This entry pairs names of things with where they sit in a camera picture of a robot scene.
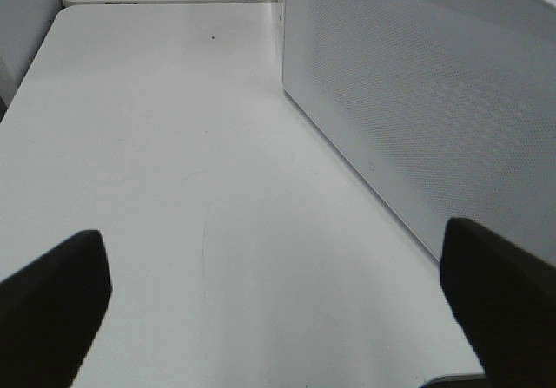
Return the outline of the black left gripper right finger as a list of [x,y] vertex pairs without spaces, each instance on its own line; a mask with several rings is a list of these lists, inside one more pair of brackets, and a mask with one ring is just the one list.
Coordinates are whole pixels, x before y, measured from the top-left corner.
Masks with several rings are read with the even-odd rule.
[[493,387],[555,385],[555,268],[466,218],[445,228],[440,286]]

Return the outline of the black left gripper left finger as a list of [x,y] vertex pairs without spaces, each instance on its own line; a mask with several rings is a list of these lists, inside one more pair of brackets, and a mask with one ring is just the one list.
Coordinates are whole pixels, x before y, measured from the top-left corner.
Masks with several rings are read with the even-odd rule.
[[1,385],[70,387],[112,294],[103,237],[80,231],[1,283]]

